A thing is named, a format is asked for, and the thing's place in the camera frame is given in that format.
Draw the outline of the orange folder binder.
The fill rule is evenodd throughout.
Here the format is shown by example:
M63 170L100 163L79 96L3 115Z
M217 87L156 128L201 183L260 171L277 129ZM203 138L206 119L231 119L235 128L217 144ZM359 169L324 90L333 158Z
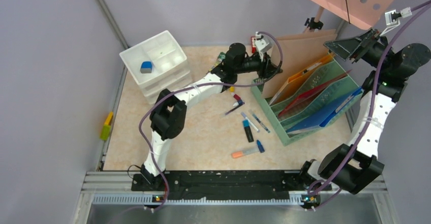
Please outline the orange folder binder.
M283 86L271 98L269 105L274 105L291 97L317 68L333 61L333 59L334 53L329 53L318 59L307 68L289 77Z

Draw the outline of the red plastic folder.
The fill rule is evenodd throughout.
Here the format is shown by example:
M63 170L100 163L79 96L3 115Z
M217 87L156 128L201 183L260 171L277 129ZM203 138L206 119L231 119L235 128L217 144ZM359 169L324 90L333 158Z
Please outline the red plastic folder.
M289 103L279 114L278 114L278 118L281 118L282 116L284 116L285 114L287 114L289 112L289 110L291 110L293 107L295 107L296 105L299 105L300 103L312 98L315 95L318 95L319 93L321 93L325 88L327 88L330 84L332 84L333 82L336 82L340 79L345 78L349 73L351 72L351 70L348 70L346 72L344 72L341 75L338 75L337 77L334 77L330 80L328 80L327 82L318 85L302 94L300 94L298 97L296 97L291 103Z

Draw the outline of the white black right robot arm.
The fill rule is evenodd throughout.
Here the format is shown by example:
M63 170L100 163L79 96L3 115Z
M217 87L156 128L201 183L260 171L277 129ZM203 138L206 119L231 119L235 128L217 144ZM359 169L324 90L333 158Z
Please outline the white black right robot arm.
M354 62L362 59L375 70L362 85L360 111L350 140L321 162L312 162L298 175L299 185L310 196L317 195L330 183L357 194L382 174L384 164L378 161L378 145L386 120L400 100L409 77L430 61L430 49L426 45L412 43L394 52L394 41L370 29L360 36L324 44L341 59Z

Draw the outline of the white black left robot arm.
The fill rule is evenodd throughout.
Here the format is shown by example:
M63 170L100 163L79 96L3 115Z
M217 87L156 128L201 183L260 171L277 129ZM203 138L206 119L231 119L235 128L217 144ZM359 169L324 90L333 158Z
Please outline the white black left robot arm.
M151 137L144 136L149 146L147 160L141 167L144 184L151 190L163 184L165 162L172 139L183 130L187 110L213 94L236 87L239 74L256 72L260 84L281 73L282 60L277 66L267 54L269 45L257 48L248 55L245 45L233 43L225 53L225 58L198 82L177 91L163 89L154 106L144 115L150 120Z

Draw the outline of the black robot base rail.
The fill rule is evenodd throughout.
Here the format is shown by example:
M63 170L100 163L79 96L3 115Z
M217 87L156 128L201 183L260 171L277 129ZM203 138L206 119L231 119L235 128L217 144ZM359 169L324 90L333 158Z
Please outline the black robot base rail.
M150 177L138 173L133 176L133 191L162 191L170 193L218 194L241 190L269 190L270 192L305 190L316 178L302 170L207 170L166 171Z

